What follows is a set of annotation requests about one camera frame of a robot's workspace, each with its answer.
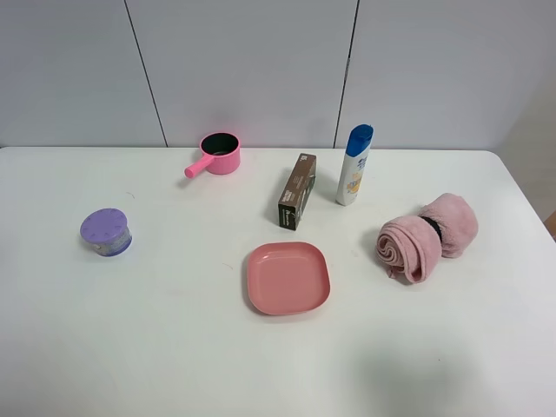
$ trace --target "blue bottle cap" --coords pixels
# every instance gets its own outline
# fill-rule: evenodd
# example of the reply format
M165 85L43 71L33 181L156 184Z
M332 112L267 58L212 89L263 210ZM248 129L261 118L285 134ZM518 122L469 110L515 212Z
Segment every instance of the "blue bottle cap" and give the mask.
M373 138L374 129L368 124L360 124L354 128L349 134L347 141L346 154L349 156L357 156L367 148Z

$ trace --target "pink plate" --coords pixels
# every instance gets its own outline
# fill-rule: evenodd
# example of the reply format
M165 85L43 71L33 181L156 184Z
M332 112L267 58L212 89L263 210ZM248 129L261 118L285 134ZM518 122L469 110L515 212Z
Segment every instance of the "pink plate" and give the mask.
M322 252L305 242L269 243L248 261L249 299L265 314L295 314L319 307L330 294Z

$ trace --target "purple container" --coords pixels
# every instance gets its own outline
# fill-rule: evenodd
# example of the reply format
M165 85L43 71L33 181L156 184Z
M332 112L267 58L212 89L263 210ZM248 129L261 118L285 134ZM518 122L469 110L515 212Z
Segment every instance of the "purple container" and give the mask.
M121 254L131 243L128 219L117 208L103 208L87 217L81 237L102 256Z

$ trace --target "rolled towel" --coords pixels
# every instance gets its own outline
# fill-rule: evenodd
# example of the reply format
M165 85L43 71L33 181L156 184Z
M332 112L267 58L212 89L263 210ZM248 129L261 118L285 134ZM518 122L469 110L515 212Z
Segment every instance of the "rolled towel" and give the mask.
M403 273L412 283L423 282L441 255L457 258L478 231L477 218L466 201L446 193L423 207L419 215L404 215L386 223L376 252L390 267L388 276Z

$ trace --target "shampoo bottle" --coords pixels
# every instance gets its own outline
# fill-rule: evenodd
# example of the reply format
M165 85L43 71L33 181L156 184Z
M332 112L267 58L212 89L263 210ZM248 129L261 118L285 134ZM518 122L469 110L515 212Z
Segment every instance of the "shampoo bottle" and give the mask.
M349 134L344 164L341 166L340 183L336 193L336 201L342 206L347 206L355 201L367 162L368 150L371 148L373 132L371 126L361 124Z

